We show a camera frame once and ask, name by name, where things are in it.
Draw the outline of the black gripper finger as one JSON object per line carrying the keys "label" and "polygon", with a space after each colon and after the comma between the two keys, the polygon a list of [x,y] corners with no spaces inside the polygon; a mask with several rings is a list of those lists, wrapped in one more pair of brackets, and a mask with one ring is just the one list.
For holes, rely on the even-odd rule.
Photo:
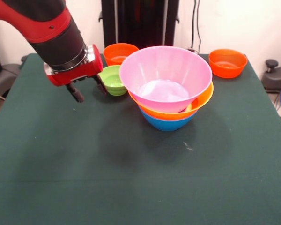
{"label": "black gripper finger", "polygon": [[84,96],[71,83],[66,85],[66,89],[78,103],[84,102]]}
{"label": "black gripper finger", "polygon": [[98,74],[92,76],[92,78],[96,81],[97,83],[97,87],[98,89],[103,93],[103,94],[107,94],[107,89],[103,83],[103,81],[101,80],[100,76]]}

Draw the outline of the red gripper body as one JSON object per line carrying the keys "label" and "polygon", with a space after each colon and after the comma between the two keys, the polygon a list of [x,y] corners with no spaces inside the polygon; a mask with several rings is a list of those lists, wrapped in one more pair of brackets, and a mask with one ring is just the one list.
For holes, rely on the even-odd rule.
{"label": "red gripper body", "polygon": [[75,80],[95,76],[101,73],[102,70],[103,62],[96,45],[88,46],[85,59],[80,65],[75,66],[68,71],[56,72],[52,70],[49,65],[44,63],[44,72],[49,81],[55,86],[68,85]]}

